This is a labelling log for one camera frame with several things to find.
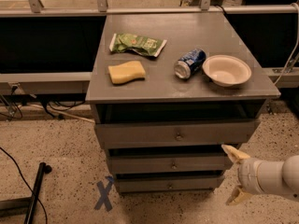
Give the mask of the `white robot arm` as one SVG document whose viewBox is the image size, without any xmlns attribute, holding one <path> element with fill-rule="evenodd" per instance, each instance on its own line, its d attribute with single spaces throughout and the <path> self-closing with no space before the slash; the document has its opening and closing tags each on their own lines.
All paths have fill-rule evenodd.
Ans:
<svg viewBox="0 0 299 224">
<path fill-rule="evenodd" d="M 232 146 L 221 147 L 231 162 L 238 165 L 239 184 L 233 189 L 227 205 L 237 205 L 260 194 L 277 195 L 296 202 L 299 200 L 298 155 L 285 161 L 264 161 Z"/>
</svg>

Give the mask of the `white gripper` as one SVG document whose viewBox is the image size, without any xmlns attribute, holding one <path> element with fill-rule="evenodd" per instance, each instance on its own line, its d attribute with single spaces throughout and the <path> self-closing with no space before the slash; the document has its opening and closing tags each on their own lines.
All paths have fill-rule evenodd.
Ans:
<svg viewBox="0 0 299 224">
<path fill-rule="evenodd" d="M 238 205 L 250 199 L 252 194 L 264 194 L 258 175 L 263 160 L 251 158 L 249 154 L 229 145 L 222 145 L 221 148 L 232 163 L 241 162 L 238 167 L 238 180 L 241 186 L 235 186 L 226 204 Z"/>
</svg>

